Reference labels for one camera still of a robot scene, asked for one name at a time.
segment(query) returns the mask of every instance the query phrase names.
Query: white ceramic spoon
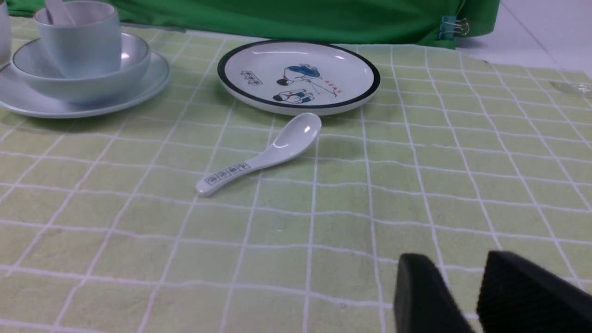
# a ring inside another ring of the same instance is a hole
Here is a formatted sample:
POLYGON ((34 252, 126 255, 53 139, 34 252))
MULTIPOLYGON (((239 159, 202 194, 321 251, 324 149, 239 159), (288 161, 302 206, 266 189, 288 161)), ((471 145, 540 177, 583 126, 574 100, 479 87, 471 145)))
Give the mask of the white ceramic spoon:
POLYGON ((314 143, 320 130, 321 119, 317 115, 302 113, 294 117, 264 152, 200 180, 195 186, 198 195, 207 197, 240 176, 295 158, 314 143))
POLYGON ((45 6, 54 25, 74 25, 74 19, 62 0, 45 0, 45 6))

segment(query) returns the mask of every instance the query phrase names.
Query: cartoon illustration on plate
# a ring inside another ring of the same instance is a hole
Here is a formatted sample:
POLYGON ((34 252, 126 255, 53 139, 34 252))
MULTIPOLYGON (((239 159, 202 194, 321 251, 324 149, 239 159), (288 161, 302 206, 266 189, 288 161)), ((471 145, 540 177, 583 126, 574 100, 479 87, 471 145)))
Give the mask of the cartoon illustration on plate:
POLYGON ((262 85, 263 82, 261 82, 260 79, 257 78, 257 76, 255 76, 255 74, 253 74, 253 72, 251 71, 242 71, 240 73, 242 76, 244 76, 244 79, 247 80, 247 82, 250 85, 262 85))
POLYGON ((274 96, 274 100, 278 102, 288 102, 291 104, 302 104, 310 102, 313 99, 313 94, 306 89, 284 91, 274 96))
POLYGON ((276 82, 279 85, 291 85, 298 81, 310 81, 311 79, 322 79, 321 74, 316 67, 307 63, 301 63, 298 66, 289 66, 284 69, 284 78, 276 82))
POLYGON ((277 84, 287 86, 291 85, 294 82, 305 82, 310 84, 310 87, 316 92, 317 95, 322 93, 322 90, 326 91, 327 93, 337 97, 337 92, 332 87, 329 89, 316 84, 314 81, 322 80, 321 73, 319 73, 316 67, 312 67, 307 63, 301 63, 298 66, 289 66, 284 68, 284 78, 277 80, 277 84))

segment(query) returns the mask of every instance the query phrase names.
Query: light blue bowl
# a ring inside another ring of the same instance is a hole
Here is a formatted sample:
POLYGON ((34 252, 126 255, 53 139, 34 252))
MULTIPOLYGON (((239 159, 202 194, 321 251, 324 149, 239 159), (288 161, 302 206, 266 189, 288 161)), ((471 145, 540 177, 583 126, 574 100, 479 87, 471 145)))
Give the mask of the light blue bowl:
POLYGON ((121 34, 121 69, 94 78, 70 79, 62 75, 36 39, 21 46, 11 58, 20 79, 42 95, 74 104, 95 104, 133 87, 148 70, 150 46, 140 37, 121 34))

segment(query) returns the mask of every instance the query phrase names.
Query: white object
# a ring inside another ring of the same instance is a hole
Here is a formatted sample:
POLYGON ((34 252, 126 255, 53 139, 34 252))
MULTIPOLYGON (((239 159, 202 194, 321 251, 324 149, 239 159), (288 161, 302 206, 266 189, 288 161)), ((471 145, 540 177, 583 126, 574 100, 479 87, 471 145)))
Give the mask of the white object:
POLYGON ((314 143, 320 130, 321 119, 317 115, 301 113, 290 120, 274 142, 258 156, 200 180, 195 186, 198 195, 209 196, 236 178, 297 157, 314 143))
POLYGON ((10 61, 11 47, 12 33, 10 17, 8 16, 8 6, 6 5, 6 1, 0 0, 0 65, 10 61))
POLYGON ((372 98, 380 74, 368 60, 329 44, 268 40, 222 57, 218 75, 238 100, 264 111, 318 116, 352 110, 372 98))
POLYGON ((33 18, 43 46, 57 68, 69 78, 94 78, 119 70, 121 24, 117 10, 100 1, 63 4, 75 25, 54 25, 47 8, 33 18))
POLYGON ((0 69, 0 105, 15 113, 37 118, 98 116, 135 106, 154 97, 166 87, 171 72, 166 60, 152 52, 148 71, 134 88, 101 104, 77 105, 39 94, 19 79, 12 65, 6 65, 0 69))
POLYGON ((74 19, 62 0, 45 0, 45 7, 52 18, 52 24, 74 25, 74 19))
POLYGON ((121 34, 121 69, 96 78, 65 77, 50 61, 40 39, 20 47, 12 56, 12 69, 41 95, 76 104, 96 104, 131 89, 150 65, 150 46, 140 37, 121 34))

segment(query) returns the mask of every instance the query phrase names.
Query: white saucer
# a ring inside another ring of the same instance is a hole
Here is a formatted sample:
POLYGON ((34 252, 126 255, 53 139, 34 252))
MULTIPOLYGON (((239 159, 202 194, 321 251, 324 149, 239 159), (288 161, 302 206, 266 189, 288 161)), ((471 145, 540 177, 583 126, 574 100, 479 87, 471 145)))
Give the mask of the white saucer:
POLYGON ((264 111, 327 116, 366 103, 380 84, 368 60, 341 47, 269 40, 238 47, 218 63, 222 84, 264 111))
POLYGON ((123 95, 100 104, 76 105, 46 97, 23 83, 12 65, 0 69, 0 105, 18 114, 37 118, 82 118, 120 111, 140 104, 162 91, 170 81, 168 62, 152 52, 148 71, 123 95))

